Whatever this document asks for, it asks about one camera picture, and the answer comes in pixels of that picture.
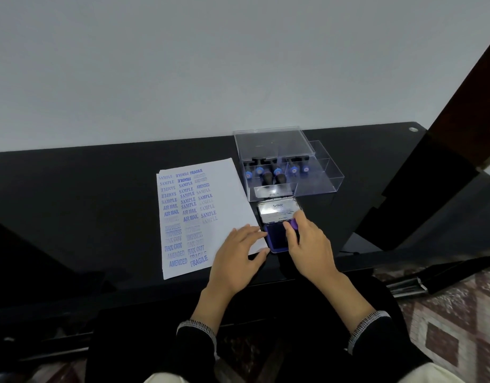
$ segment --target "white wall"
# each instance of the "white wall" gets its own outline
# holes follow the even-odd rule
[[[414,120],[490,0],[0,0],[0,151]]]

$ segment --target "transparent storage box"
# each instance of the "transparent storage box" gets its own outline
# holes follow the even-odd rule
[[[248,201],[337,192],[344,176],[298,127],[234,132]]]

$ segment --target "white paper sheet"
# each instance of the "white paper sheet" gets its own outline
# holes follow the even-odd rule
[[[233,228],[257,225],[231,158],[161,170],[156,180],[164,279],[210,267]],[[266,247],[261,238],[248,254]]]

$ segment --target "black sleeve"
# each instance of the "black sleeve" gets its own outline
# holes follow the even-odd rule
[[[348,352],[371,376],[397,382],[408,373],[431,363],[386,312],[374,312],[363,320],[350,339]]]
[[[215,381],[214,352],[213,341],[207,333],[198,328],[181,327],[158,372],[179,375],[190,383]]]

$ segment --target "white stitching on cuff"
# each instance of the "white stitching on cuff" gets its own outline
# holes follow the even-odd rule
[[[377,310],[368,315],[362,322],[357,326],[357,329],[353,332],[350,337],[350,341],[348,342],[348,353],[353,355],[353,347],[355,346],[358,338],[363,332],[367,329],[367,327],[375,322],[380,317],[390,317],[390,315],[384,310]]]
[[[215,360],[217,360],[218,356],[216,355],[216,336],[213,333],[213,331],[211,330],[211,328],[209,326],[207,326],[206,324],[203,324],[200,321],[186,320],[186,321],[181,322],[178,325],[178,329],[176,329],[176,334],[178,334],[178,330],[180,330],[180,328],[183,328],[185,326],[188,326],[191,328],[197,328],[198,330],[201,330],[205,334],[210,336],[210,339],[213,342],[213,355],[215,356]]]

